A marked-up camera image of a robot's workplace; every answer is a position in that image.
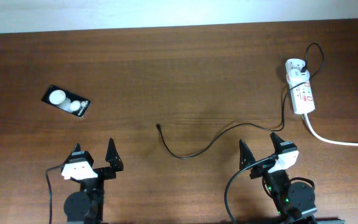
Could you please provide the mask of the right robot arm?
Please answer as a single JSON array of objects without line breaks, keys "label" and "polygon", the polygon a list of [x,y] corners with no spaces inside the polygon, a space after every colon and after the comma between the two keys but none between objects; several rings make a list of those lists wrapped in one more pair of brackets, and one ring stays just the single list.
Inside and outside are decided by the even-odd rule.
[{"label": "right robot arm", "polygon": [[262,179],[265,192],[276,206],[280,223],[316,223],[314,182],[302,177],[291,179],[286,172],[298,159],[298,147],[275,133],[271,133],[270,138],[275,152],[259,161],[245,141],[239,141],[240,170],[250,170],[251,179]]}]

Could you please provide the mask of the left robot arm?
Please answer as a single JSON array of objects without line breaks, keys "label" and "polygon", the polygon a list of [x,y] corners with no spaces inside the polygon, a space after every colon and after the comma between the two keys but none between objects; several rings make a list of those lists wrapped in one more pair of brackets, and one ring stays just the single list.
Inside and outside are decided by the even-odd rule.
[{"label": "left robot arm", "polygon": [[124,164],[117,153],[113,138],[109,139],[105,161],[107,167],[93,168],[94,160],[88,151],[81,150],[76,144],[73,151],[63,162],[61,175],[80,185],[77,192],[65,200],[63,209],[67,223],[103,222],[105,201],[104,182],[116,178],[116,173],[124,170]]}]

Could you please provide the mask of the black Galaxy flip phone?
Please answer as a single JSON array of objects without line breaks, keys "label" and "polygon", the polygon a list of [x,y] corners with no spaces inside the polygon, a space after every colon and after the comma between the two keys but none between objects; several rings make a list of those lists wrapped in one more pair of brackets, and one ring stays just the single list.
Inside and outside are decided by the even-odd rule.
[{"label": "black Galaxy flip phone", "polygon": [[42,101],[77,118],[82,118],[92,104],[90,99],[56,85],[49,86]]}]

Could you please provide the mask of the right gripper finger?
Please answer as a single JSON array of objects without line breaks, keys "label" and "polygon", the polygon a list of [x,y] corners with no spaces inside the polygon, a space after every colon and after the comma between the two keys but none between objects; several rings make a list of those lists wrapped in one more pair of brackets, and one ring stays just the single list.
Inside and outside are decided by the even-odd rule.
[{"label": "right gripper finger", "polygon": [[243,170],[246,167],[251,166],[256,162],[252,151],[249,149],[248,145],[245,143],[243,139],[239,140],[239,150],[240,150],[240,161],[239,161],[240,170]]},{"label": "right gripper finger", "polygon": [[272,140],[273,147],[275,149],[275,153],[282,153],[283,146],[281,145],[281,143],[283,143],[285,141],[281,137],[279,137],[275,132],[272,132],[270,134],[270,138]]}]

